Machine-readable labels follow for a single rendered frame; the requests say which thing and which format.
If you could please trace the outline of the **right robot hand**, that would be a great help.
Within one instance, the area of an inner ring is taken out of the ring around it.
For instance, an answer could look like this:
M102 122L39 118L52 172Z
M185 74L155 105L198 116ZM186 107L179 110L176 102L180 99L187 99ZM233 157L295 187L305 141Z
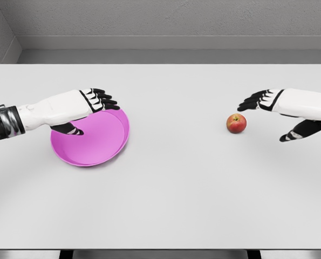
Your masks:
M303 118L280 142L307 138L321 131L321 93L288 89L269 89L252 94L239 104L237 110L262 109L286 117Z

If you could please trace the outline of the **pink round plate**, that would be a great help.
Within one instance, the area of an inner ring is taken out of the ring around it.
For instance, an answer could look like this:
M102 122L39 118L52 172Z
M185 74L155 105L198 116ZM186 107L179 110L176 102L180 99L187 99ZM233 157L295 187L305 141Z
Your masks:
M116 156L130 132L128 116L122 109L100 111L72 124L84 134L51 131L50 142L58 158L79 167L99 165Z

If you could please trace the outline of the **red apple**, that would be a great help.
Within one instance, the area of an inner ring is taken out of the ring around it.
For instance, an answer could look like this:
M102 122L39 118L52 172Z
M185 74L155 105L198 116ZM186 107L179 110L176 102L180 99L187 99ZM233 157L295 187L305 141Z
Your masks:
M226 127L230 133L242 133L245 130L246 126L246 118L239 113L232 114L227 118Z

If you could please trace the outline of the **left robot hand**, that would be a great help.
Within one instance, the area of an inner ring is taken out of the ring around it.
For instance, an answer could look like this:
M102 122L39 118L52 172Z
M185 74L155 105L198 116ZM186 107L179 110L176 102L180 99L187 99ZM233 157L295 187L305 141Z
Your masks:
M99 88L72 90L37 103L42 124L68 135L84 134L81 129L72 124L72 121L84 119L99 111L119 109L118 103Z

